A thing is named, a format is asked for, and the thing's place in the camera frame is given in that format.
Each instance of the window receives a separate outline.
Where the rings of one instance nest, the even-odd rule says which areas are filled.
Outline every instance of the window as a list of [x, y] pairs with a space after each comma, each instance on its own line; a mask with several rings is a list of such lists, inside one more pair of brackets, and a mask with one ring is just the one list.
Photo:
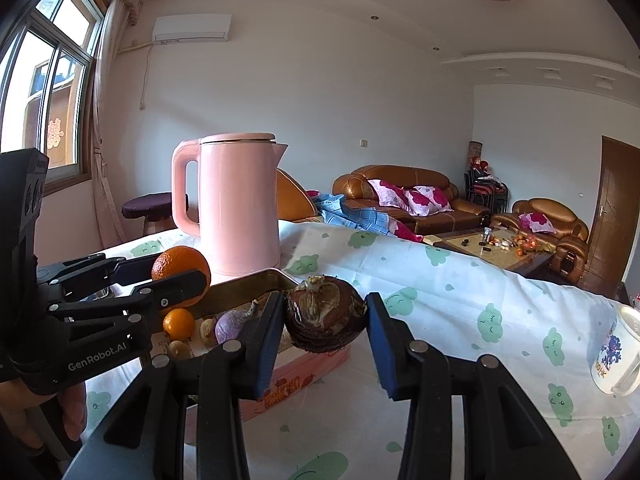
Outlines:
[[0, 61], [0, 151], [46, 153], [47, 184], [88, 173], [84, 100], [103, 17], [95, 0], [40, 0]]

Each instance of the coffee table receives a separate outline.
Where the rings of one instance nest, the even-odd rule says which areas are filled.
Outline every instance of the coffee table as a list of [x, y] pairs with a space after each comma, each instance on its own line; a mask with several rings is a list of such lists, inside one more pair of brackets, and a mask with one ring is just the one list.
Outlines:
[[[481, 251], [478, 242], [482, 240], [484, 229], [468, 229], [465, 231], [455, 231], [452, 233], [441, 233], [429, 237], [433, 241], [433, 246], [441, 249], [453, 251], [455, 253], [469, 254], [476, 256], [487, 263], [500, 267], [501, 269], [510, 270], [525, 278], [543, 279], [545, 271], [551, 260], [552, 253], [535, 252], [525, 256], [518, 256], [516, 249], [511, 248], [509, 251], [503, 251], [494, 246], [489, 246], [490, 252]], [[506, 230], [494, 228], [494, 236], [497, 238], [511, 238], [516, 233]], [[468, 239], [469, 244], [462, 246], [462, 241]]]

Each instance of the bed sheet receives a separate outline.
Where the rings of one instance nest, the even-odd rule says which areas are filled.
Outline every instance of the bed sheet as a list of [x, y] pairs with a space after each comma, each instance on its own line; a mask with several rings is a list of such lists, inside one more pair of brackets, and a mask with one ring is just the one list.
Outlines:
[[[470, 360], [496, 355], [584, 480], [605, 478], [637, 433], [640, 392], [608, 396], [590, 377], [615, 301], [527, 280], [472, 256], [328, 224], [281, 221], [280, 243], [280, 267], [295, 279], [337, 276], [363, 296], [379, 292], [392, 316], [445, 354]], [[131, 258], [178, 244], [197, 247], [199, 240], [174, 230], [105, 252]], [[344, 480], [396, 478], [408, 403], [392, 402], [380, 388], [366, 335], [352, 345], [341, 367], [244, 423], [252, 476], [293, 479], [314, 468]], [[132, 362], [87, 381], [84, 437], [139, 369]], [[564, 406], [554, 411], [550, 399], [556, 397]], [[463, 477], [462, 439], [462, 403], [454, 399], [454, 479]], [[186, 446], [186, 478], [195, 478], [194, 457]]]

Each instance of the person's hand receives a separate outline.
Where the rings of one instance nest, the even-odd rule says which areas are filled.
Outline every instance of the person's hand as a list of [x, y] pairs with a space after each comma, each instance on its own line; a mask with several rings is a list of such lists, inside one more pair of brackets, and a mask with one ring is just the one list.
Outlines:
[[[42, 441], [27, 420], [27, 408], [41, 405], [54, 396], [34, 394], [21, 379], [0, 383], [0, 415], [11, 433], [34, 449], [42, 447]], [[62, 407], [65, 432], [71, 440], [78, 440], [86, 427], [86, 389], [84, 383], [76, 384], [58, 394]]]

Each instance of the wooden door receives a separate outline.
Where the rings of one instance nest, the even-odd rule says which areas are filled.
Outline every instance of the wooden door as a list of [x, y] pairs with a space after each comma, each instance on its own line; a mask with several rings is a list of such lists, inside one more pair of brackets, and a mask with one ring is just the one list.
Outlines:
[[619, 283], [629, 260], [640, 209], [640, 150], [602, 137], [600, 190], [581, 280]]

